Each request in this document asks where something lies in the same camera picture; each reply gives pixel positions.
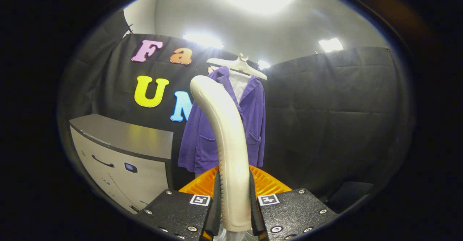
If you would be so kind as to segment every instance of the orange tray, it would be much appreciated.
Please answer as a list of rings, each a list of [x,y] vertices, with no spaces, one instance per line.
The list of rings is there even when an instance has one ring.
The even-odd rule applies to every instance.
[[[260,195],[271,195],[286,191],[291,191],[291,188],[271,176],[270,174],[258,169],[254,166],[249,166],[254,177],[254,185],[256,187],[256,197]],[[214,180],[217,174],[218,166],[204,172],[202,175],[192,180],[185,185],[179,192],[214,196]]]

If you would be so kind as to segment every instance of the sleeve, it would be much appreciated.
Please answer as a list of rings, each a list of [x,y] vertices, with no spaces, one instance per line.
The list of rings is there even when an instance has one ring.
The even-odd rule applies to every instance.
[[[194,172],[195,170],[196,140],[201,112],[202,110],[198,104],[193,102],[187,124],[185,124],[185,130],[183,131],[182,143],[180,144],[177,165],[186,168],[189,172]]]
[[[264,92],[262,93],[263,97],[263,108],[262,108],[262,126],[261,126],[261,142],[259,145],[259,154],[258,154],[258,167],[262,167],[263,165],[263,151],[265,147],[265,95]]]

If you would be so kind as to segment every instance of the blue letter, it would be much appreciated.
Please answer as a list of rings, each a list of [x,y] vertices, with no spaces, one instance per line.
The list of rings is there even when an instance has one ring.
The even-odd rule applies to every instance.
[[[170,119],[172,121],[183,121],[183,110],[185,120],[188,121],[188,116],[190,116],[191,107],[193,106],[190,100],[190,96],[187,92],[184,91],[176,91],[174,95],[177,97],[177,102],[175,103],[174,114],[170,116]]]

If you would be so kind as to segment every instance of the collar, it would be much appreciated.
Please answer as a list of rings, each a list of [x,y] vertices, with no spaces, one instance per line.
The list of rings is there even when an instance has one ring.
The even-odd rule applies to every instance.
[[[217,76],[217,82],[221,83],[227,93],[230,95],[230,97],[233,99],[233,102],[235,102],[236,108],[238,109],[239,115],[241,116],[241,120],[243,120],[243,111],[241,110],[241,106],[238,104],[238,101],[235,96],[235,92],[233,91],[233,87],[230,83],[230,70],[226,66],[221,66],[217,70],[214,71]],[[251,91],[253,91],[256,86],[260,83],[259,78],[256,76],[251,76],[251,78],[248,81],[248,84],[246,85],[243,95],[241,96],[241,101],[249,95]]]

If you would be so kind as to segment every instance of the coat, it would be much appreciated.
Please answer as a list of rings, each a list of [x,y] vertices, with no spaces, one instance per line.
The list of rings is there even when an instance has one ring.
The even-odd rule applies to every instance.
[[[265,95],[259,78],[251,76],[238,103],[230,82],[230,70],[222,66],[208,75],[221,83],[235,102],[245,129],[249,164],[262,167],[265,145]],[[202,174],[218,166],[217,142],[205,113],[193,102],[178,159],[178,166]]]

